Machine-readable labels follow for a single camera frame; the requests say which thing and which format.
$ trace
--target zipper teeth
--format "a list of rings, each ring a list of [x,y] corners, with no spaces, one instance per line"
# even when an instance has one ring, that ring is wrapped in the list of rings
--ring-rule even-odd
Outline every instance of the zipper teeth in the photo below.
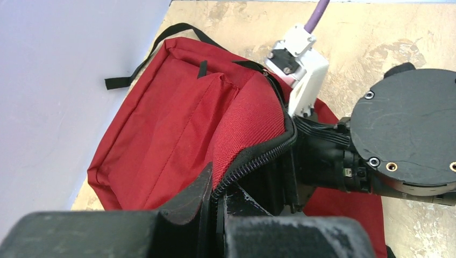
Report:
[[[255,171],[259,167],[271,162],[276,159],[283,153],[285,153],[291,145],[296,141],[296,134],[293,135],[290,139],[281,143],[279,146],[269,150],[268,152],[256,157],[255,159],[249,161],[248,163],[237,168],[229,177],[223,179],[214,192],[212,193],[212,202],[217,203],[218,199],[223,195],[225,190],[234,182],[243,178],[252,171]]]

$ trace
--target backpack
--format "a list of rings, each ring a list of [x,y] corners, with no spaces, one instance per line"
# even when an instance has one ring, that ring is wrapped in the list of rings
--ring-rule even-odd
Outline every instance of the backpack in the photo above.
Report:
[[[200,41],[166,39],[185,30]],[[156,209],[204,169],[212,171],[212,198],[219,198],[296,141],[286,110],[291,87],[189,24],[164,30],[130,77],[105,84],[108,90],[129,87],[137,77],[88,169],[88,182],[106,210]],[[320,122],[338,121],[319,99],[315,111]],[[318,188],[304,212],[354,218],[386,257],[379,196]]]

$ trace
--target backpack strap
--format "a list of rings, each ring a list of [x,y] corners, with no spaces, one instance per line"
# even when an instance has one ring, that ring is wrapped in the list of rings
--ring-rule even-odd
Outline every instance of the backpack strap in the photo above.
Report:
[[[196,27],[193,27],[190,24],[187,23],[178,23],[175,25],[172,25],[168,27],[166,30],[164,30],[155,40],[154,45],[152,47],[151,52],[149,53],[149,56],[134,70],[133,74],[130,77],[118,77],[118,78],[108,78],[104,79],[104,83],[106,85],[106,89],[112,90],[112,89],[119,89],[119,88],[127,88],[130,86],[130,84],[133,82],[133,80],[136,78],[138,75],[139,71],[147,64],[147,62],[151,59],[152,54],[154,53],[155,49],[158,47],[158,44],[162,42],[165,38],[168,38],[172,35],[178,34],[179,32],[183,32],[186,30],[193,30],[193,32],[196,34],[196,36],[199,38],[201,42],[219,47],[223,50],[226,50],[224,47],[221,45],[217,44],[215,41],[213,41],[209,36],[207,36],[204,32],[199,30]]]

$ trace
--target beige tabletop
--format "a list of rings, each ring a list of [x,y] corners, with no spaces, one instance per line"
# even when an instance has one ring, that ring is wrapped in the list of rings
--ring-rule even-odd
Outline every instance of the beige tabletop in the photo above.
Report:
[[[262,62],[315,5],[173,1],[159,32],[187,22],[233,53]],[[319,97],[338,117],[349,116],[393,65],[410,61],[417,68],[456,70],[456,5],[331,3],[314,35],[314,48],[330,62]],[[391,198],[383,203],[386,241],[397,257],[456,257],[456,208]],[[85,182],[73,210],[101,209]]]

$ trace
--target round black cover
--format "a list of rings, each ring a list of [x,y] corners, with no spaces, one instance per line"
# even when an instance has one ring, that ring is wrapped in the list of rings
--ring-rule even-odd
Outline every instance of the round black cover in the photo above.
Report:
[[[414,185],[456,182],[456,73],[439,69],[405,71],[370,89],[351,118],[360,156],[376,157],[378,172]],[[388,162],[397,164],[389,171]]]

